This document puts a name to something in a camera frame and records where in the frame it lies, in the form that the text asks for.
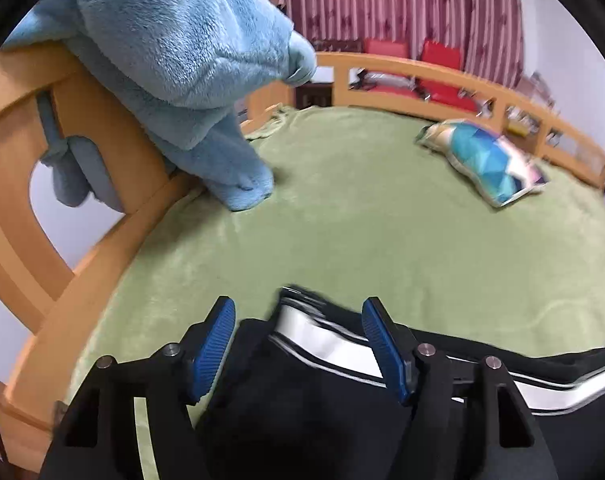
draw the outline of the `bed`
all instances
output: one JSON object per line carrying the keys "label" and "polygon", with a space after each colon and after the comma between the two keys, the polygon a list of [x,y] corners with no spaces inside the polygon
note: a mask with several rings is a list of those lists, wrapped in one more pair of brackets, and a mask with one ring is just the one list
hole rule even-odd
{"label": "bed", "polygon": [[[319,53],[319,65],[333,68],[332,108],[288,108],[294,95],[280,83],[247,97],[242,129],[274,167],[277,187],[263,205],[232,214],[197,179],[168,176],[134,118],[60,44],[0,54],[0,299],[33,333],[0,384],[13,463],[39,469],[56,402],[98,355],[148,355],[218,294],[234,298],[241,317],[262,317],[276,286],[293,281],[352,308],[378,294],[400,322],[530,356],[605,345],[604,150],[525,97],[455,70],[335,52]],[[353,89],[353,68],[465,88],[492,113]],[[46,148],[34,97],[45,88],[62,134],[82,132],[99,147],[126,213],[75,269],[28,199]],[[502,131],[511,106],[539,121],[523,148],[547,161],[551,186],[495,212],[413,137],[450,118]],[[553,146],[552,133],[575,150]],[[470,232],[491,243],[470,251]],[[506,255],[518,272],[505,282],[488,263]]]}

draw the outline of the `pillow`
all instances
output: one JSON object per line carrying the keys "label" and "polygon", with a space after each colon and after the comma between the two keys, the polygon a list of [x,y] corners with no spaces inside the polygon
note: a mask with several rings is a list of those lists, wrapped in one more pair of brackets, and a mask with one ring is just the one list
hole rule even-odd
{"label": "pillow", "polygon": [[465,120],[448,120],[423,128],[416,142],[444,153],[470,178],[492,206],[503,207],[529,192],[541,192],[547,178],[504,136]]}

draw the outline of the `blue plush toy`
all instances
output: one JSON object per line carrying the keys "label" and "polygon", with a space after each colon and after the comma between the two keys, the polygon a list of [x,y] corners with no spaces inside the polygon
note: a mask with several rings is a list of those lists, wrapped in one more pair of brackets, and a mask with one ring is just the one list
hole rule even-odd
{"label": "blue plush toy", "polygon": [[308,81],[313,48],[267,0],[41,0],[5,42],[63,40],[145,127],[231,210],[268,197],[272,173],[233,104],[273,80]]}

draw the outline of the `red curtain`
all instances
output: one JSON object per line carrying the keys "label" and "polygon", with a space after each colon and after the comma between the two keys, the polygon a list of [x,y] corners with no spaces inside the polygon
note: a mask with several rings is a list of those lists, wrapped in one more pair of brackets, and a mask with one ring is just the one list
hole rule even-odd
{"label": "red curtain", "polygon": [[308,40],[425,39],[460,48],[463,69],[513,88],[523,66],[520,0],[284,0]]}

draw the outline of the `wooden bed frame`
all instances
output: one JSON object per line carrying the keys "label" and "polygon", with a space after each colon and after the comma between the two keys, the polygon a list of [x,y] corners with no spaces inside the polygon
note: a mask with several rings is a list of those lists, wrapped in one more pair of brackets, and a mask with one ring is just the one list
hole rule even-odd
{"label": "wooden bed frame", "polygon": [[[605,152],[591,138],[526,97],[488,81],[423,62],[367,54],[319,53],[334,70],[333,105],[391,110],[431,120],[469,118],[495,131],[516,105],[540,121],[529,139],[535,156],[566,168],[602,189]],[[493,101],[491,117],[457,108],[350,89],[349,70],[365,68],[434,80]],[[29,201],[30,176],[46,150],[35,94],[48,89],[60,131],[82,134],[98,146],[126,215],[83,261],[70,269],[44,234]],[[246,99],[244,133],[264,124],[294,92],[280,82]],[[577,152],[550,146],[550,132],[572,138]],[[0,427],[10,461],[38,471],[50,441],[56,400],[64,399],[76,360],[145,237],[165,211],[198,179],[169,178],[160,153],[134,117],[87,73],[61,44],[48,43],[0,54],[0,299],[32,332],[8,384],[0,383]]]}

